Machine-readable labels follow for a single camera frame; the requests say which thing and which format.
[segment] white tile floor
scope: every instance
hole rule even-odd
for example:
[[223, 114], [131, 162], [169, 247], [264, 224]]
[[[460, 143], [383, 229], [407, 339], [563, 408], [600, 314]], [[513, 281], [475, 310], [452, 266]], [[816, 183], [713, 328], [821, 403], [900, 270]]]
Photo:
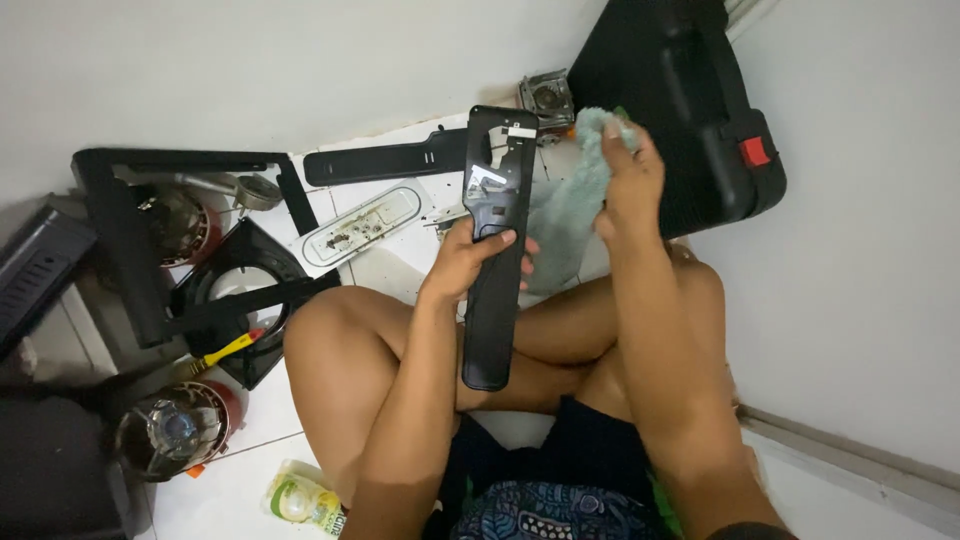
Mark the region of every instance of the white tile floor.
[[[355, 148], [383, 144], [415, 142], [437, 129], [460, 128], [467, 125], [467, 115], [459, 114], [373, 137], [362, 137], [321, 150]], [[572, 142], [543, 149], [538, 155], [534, 172], [534, 200], [544, 197], [552, 188], [568, 178], [577, 159]], [[302, 156], [294, 158], [300, 177]], [[449, 173], [420, 178], [437, 208], [453, 205], [460, 200], [462, 174]], [[380, 193], [400, 180], [365, 184], [316, 188], [304, 183], [307, 198], [324, 223]], [[231, 210], [232, 200], [220, 196], [215, 201], [222, 213], [225, 231], [237, 222], [238, 210]], [[250, 218], [280, 243], [297, 236], [286, 205], [268, 212], [250, 212]], [[603, 243], [594, 238], [578, 278], [567, 286], [591, 280], [609, 271]], [[419, 224], [408, 226], [376, 247], [354, 258], [339, 270], [343, 283], [356, 283], [403, 302], [413, 304], [423, 276], [429, 271], [437, 254], [439, 242], [432, 229]], [[528, 307], [542, 297], [522, 294], [519, 303]], [[211, 377], [231, 381], [216, 369]], [[144, 519], [141, 540], [190, 540], [216, 537], [234, 538], [307, 538], [324, 536], [317, 529], [287, 524], [264, 513], [260, 498], [273, 478], [276, 469], [286, 458], [316, 463], [300, 421], [294, 410], [287, 382], [286, 368], [281, 361], [253, 392], [242, 392], [246, 406], [245, 426], [229, 440], [228, 452], [209, 463], [198, 479], [180, 475], [162, 484], [148, 484], [134, 490], [132, 496], [140, 506], [150, 510], [150, 520]], [[508, 447], [542, 440], [551, 420], [524, 413], [482, 413], [478, 419]]]

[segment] black plastic part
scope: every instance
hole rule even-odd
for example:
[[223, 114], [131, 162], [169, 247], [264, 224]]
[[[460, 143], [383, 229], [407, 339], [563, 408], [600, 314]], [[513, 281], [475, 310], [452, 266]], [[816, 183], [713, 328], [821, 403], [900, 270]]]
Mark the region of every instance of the black plastic part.
[[[622, 108], [657, 143], [666, 165], [665, 238], [757, 215], [786, 191], [780, 156], [763, 114], [750, 108], [726, 27], [723, 0], [610, 0], [567, 75], [577, 110]], [[757, 167], [739, 147], [754, 137], [771, 160]]]
[[[477, 106], [470, 110], [467, 162], [464, 172], [464, 206], [473, 216], [473, 241], [508, 229], [516, 231], [516, 242], [503, 253], [484, 261], [480, 275], [470, 288], [464, 321], [464, 384], [476, 390], [494, 392], [507, 385], [514, 347], [516, 298], [520, 291], [520, 262], [527, 233], [527, 211], [533, 184], [537, 140], [508, 136], [510, 150], [497, 169], [491, 168], [488, 133], [496, 127], [519, 127], [536, 133], [539, 120], [528, 110]], [[505, 184], [488, 184], [497, 191], [472, 197], [470, 178], [479, 165], [503, 177]]]
[[303, 158], [317, 187], [456, 172], [464, 166], [467, 130], [440, 130], [424, 142], [315, 152]]
[[83, 211], [65, 208], [70, 204], [46, 197], [0, 248], [0, 361], [36, 326], [97, 240], [78, 219]]
[[74, 176], [86, 193], [90, 222], [108, 256], [112, 278], [120, 288], [140, 347], [153, 347], [215, 321], [312, 296], [329, 288], [331, 280], [339, 283], [339, 275], [331, 272], [323, 280], [304, 278], [192, 306], [180, 317], [168, 313], [170, 290], [150, 246], [146, 220], [136, 208], [130, 187], [114, 178], [113, 165], [151, 172], [239, 172], [262, 171], [268, 163], [280, 168], [276, 180], [297, 232], [307, 234], [319, 227], [300, 177], [286, 154], [90, 148], [73, 155]]
[[[326, 287], [340, 284], [336, 276], [329, 274], [311, 280], [290, 252], [245, 217], [227, 233], [217, 250], [174, 289], [171, 304], [174, 314], [188, 317], [190, 309], [207, 303], [211, 287], [221, 276], [241, 267], [259, 268], [278, 283], [300, 283], [310, 285], [311, 289], [312, 284], [325, 283]], [[243, 384], [244, 388], [253, 390], [283, 356], [283, 334], [287, 321], [308, 298], [299, 296], [283, 303], [279, 318], [256, 342], [225, 356], [217, 365]], [[200, 330], [185, 332], [184, 338], [190, 346], [190, 354], [201, 357], [223, 349], [249, 329], [246, 315], [225, 317], [207, 321], [207, 326]]]

